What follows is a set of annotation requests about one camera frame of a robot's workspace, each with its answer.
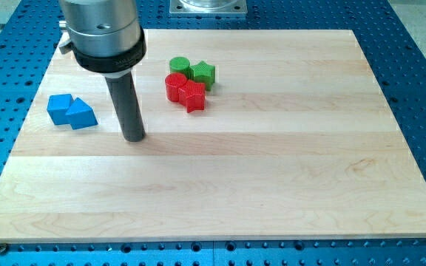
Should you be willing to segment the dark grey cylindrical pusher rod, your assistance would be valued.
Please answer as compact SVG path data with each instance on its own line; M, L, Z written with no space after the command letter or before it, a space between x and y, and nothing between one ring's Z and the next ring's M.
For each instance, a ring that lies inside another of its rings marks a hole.
M145 130L132 73L106 75L105 81L124 139L129 142L142 141Z

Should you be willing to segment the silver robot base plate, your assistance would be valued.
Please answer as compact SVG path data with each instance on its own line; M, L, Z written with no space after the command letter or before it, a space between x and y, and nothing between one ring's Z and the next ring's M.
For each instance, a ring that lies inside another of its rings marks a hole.
M247 12L246 0L171 0L169 3L169 13L175 15L245 15Z

